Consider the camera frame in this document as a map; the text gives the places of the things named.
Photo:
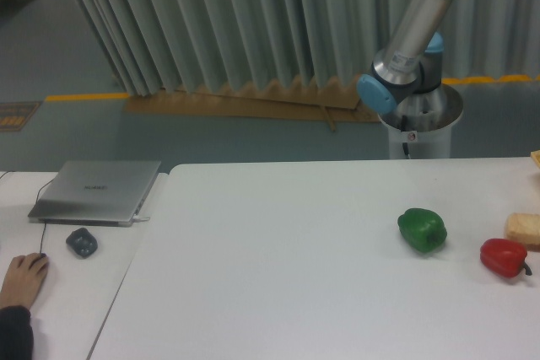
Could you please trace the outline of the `person's bare hand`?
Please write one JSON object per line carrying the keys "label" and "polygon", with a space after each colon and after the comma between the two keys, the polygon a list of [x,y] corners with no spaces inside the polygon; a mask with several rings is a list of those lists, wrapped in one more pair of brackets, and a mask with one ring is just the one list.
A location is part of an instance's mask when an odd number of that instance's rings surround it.
{"label": "person's bare hand", "polygon": [[30,310],[46,279],[49,259],[40,253],[15,256],[8,266],[1,288],[1,309],[23,306]]}

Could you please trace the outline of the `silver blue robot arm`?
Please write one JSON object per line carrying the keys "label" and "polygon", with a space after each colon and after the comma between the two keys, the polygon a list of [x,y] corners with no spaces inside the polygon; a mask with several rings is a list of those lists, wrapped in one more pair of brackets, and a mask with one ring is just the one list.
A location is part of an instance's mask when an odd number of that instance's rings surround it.
{"label": "silver blue robot arm", "polygon": [[[409,0],[386,46],[359,77],[361,102],[379,115],[394,111],[427,84],[422,58],[453,0]],[[466,0],[472,60],[458,67],[495,77],[539,74],[539,0]]]}

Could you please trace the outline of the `black sleeved forearm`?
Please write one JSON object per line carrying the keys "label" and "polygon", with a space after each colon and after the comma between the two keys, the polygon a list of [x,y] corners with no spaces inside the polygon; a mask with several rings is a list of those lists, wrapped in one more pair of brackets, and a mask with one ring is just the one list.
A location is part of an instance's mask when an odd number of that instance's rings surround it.
{"label": "black sleeved forearm", "polygon": [[32,359],[30,311],[17,305],[1,309],[1,359]]}

